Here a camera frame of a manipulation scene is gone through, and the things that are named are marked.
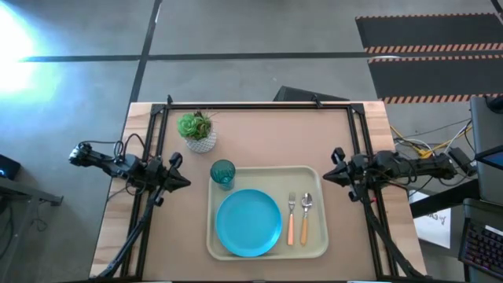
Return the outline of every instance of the striped mat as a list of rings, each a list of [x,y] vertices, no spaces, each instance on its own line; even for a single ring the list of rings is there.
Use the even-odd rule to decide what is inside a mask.
[[[503,54],[373,58],[377,97],[387,104],[468,101],[503,95]]]
[[[503,50],[503,25],[492,13],[356,17],[367,53]]]

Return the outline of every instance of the plate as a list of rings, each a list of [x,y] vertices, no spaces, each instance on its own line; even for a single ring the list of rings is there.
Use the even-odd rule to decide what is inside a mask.
[[[254,257],[268,252],[281,235],[280,209],[269,195],[242,189],[229,195],[217,211],[215,229],[234,255]]]

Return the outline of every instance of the succulent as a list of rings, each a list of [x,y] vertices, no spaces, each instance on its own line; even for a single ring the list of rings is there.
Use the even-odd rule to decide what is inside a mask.
[[[211,120],[200,111],[185,114],[178,119],[178,133],[184,138],[199,141],[202,138],[206,138],[210,132]]]

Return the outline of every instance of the beige tray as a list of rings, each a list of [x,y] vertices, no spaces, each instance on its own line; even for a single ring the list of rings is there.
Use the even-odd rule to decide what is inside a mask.
[[[315,170],[308,166],[288,167],[239,167],[236,168],[234,188],[229,192],[221,190],[210,178],[207,210],[207,250],[220,260],[250,259],[309,259],[326,251],[329,246],[329,233],[325,220],[325,207],[321,191],[320,178]],[[222,201],[240,189],[258,189],[269,194],[280,208],[283,229],[276,245],[265,255],[243,258],[233,255],[220,243],[215,231],[215,215]],[[286,245],[288,231],[288,194],[296,193],[294,209],[294,245]],[[313,196],[313,207],[309,210],[309,225],[306,246],[300,245],[300,227],[303,208],[300,200],[304,193]]]

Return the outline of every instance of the fork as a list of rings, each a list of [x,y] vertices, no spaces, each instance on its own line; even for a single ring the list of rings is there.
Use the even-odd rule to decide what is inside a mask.
[[[290,208],[290,219],[288,221],[287,245],[293,245],[293,208],[296,206],[296,194],[290,192],[288,195],[288,207]]]

